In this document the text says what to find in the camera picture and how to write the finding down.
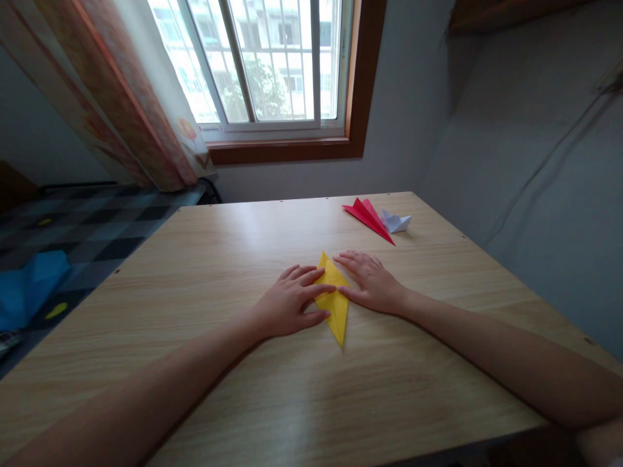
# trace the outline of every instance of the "curtain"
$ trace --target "curtain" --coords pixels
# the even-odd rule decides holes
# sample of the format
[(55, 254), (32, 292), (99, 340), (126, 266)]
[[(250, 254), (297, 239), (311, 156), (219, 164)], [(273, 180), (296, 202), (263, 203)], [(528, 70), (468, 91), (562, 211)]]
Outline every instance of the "curtain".
[(146, 1), (2, 0), (0, 43), (119, 183), (215, 173)]

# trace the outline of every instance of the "finger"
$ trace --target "finger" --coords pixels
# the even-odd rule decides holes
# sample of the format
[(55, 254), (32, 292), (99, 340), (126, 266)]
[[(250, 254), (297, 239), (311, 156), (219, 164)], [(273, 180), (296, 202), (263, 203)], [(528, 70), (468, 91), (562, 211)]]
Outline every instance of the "finger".
[(297, 267), (299, 267), (299, 265), (290, 266), (288, 269), (281, 273), (281, 276), (279, 276), (279, 280), (287, 278)]
[(365, 265), (370, 265), (374, 263), (373, 257), (371, 255), (368, 255), (368, 253), (359, 252), (356, 250), (347, 250), (346, 255), (347, 257), (349, 257), (350, 259), (353, 259), (360, 265), (365, 266)]
[(377, 266), (379, 267), (383, 267), (383, 263), (381, 263), (381, 260), (378, 259), (376, 256), (372, 256), (370, 255), (370, 257), (372, 258), (372, 260), (376, 263)]
[(303, 299), (309, 300), (310, 298), (316, 298), (323, 293), (331, 293), (336, 289), (335, 285), (331, 284), (313, 284), (303, 287)]
[(355, 303), (359, 303), (360, 305), (363, 305), (363, 302), (365, 301), (365, 294), (357, 289), (353, 289), (352, 287), (345, 287), (344, 285), (340, 285), (337, 288), (337, 291), (349, 300), (352, 300)]
[(331, 316), (327, 310), (310, 311), (300, 316), (301, 329), (318, 326), (322, 321)]
[(357, 275), (357, 272), (361, 268), (361, 265), (357, 261), (354, 261), (353, 259), (347, 258), (345, 256), (334, 256), (333, 260), (336, 263), (339, 263), (342, 266), (345, 266), (346, 269), (348, 269), (349, 271), (351, 271), (355, 275)]
[(315, 270), (316, 266), (301, 266), (297, 269), (295, 269), (294, 271), (292, 271), (289, 276), (287, 277), (288, 280), (294, 280), (294, 279), (298, 279), (299, 277), (301, 277), (303, 274), (311, 271), (311, 270)]
[(363, 261), (363, 253), (358, 252), (356, 250), (346, 250), (345, 252), (342, 252), (339, 254), (341, 257), (345, 257), (348, 259), (351, 259), (353, 261), (356, 261), (357, 263), (361, 263)]
[(318, 278), (320, 278), (324, 274), (324, 268), (314, 269), (309, 272), (306, 272), (301, 277), (298, 278), (298, 283), (303, 287), (314, 283)]

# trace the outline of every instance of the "gray wall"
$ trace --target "gray wall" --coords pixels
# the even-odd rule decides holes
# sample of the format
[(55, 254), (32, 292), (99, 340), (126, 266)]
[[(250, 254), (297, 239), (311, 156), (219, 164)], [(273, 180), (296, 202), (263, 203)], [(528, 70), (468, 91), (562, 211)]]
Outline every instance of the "gray wall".
[[(469, 71), (470, 60), (464, 60), (460, 78), (448, 79), (444, 34), (453, 5), (454, 0), (387, 3), (363, 159), (219, 167), (223, 198), (237, 202), (416, 189), (450, 119), (452, 95)], [(467, 52), (474, 55), (469, 42)]]
[(490, 36), (419, 195), (623, 361), (623, 96), (518, 197), (623, 58), (621, 18), (602, 1)]
[(39, 186), (110, 180), (2, 47), (0, 69), (0, 160)]

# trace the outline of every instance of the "red paper airplane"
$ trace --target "red paper airplane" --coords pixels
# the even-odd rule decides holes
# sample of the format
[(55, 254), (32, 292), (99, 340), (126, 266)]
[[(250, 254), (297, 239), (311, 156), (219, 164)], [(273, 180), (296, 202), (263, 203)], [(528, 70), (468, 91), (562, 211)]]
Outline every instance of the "red paper airplane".
[(381, 222), (378, 214), (372, 207), (372, 203), (370, 202), (370, 200), (365, 199), (363, 200), (363, 202), (361, 202), (359, 198), (357, 198), (352, 206), (346, 206), (343, 204), (342, 208), (346, 209), (348, 213), (355, 216), (357, 219), (366, 224), (369, 228), (374, 230), (392, 245), (396, 246), (396, 244), (389, 236), (387, 229), (385, 229), (385, 226)]

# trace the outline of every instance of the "hand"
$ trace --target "hand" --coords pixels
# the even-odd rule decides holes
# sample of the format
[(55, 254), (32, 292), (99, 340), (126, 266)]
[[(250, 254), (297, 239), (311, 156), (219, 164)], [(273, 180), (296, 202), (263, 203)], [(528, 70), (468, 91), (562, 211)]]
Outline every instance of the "hand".
[(346, 266), (361, 288), (359, 291), (352, 287), (338, 287), (341, 294), (366, 308), (393, 315), (401, 314), (410, 290), (398, 282), (377, 257), (348, 250), (333, 259)]
[(316, 326), (330, 316), (327, 310), (303, 313), (315, 297), (336, 289), (334, 285), (314, 284), (323, 274), (324, 268), (296, 265), (279, 276), (277, 282), (249, 310), (264, 337), (294, 334)]

